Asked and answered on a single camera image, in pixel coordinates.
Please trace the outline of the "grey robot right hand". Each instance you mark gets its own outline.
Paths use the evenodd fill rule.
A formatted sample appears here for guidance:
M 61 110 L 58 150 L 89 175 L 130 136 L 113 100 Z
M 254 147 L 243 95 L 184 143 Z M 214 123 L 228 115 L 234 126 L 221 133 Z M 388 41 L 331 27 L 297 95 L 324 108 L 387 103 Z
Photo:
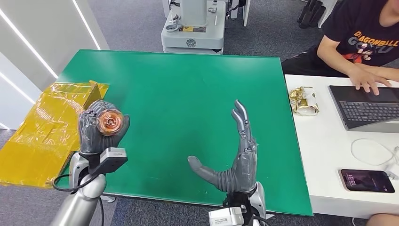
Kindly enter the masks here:
M 256 187 L 257 143 L 252 135 L 248 113 L 244 105 L 235 100 L 231 115 L 237 123 L 239 147 L 232 166 L 224 171 L 215 171 L 204 166 L 196 156 L 188 156 L 192 171 L 226 193 L 250 192 Z

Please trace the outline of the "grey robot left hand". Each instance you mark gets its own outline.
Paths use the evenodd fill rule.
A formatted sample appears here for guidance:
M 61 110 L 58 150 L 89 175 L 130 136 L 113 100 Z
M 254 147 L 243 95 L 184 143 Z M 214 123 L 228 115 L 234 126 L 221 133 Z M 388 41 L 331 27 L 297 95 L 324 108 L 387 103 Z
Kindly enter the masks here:
M 101 154 L 109 147 L 117 147 L 129 126 L 129 115 L 122 115 L 114 104 L 94 101 L 78 117 L 79 152 Z

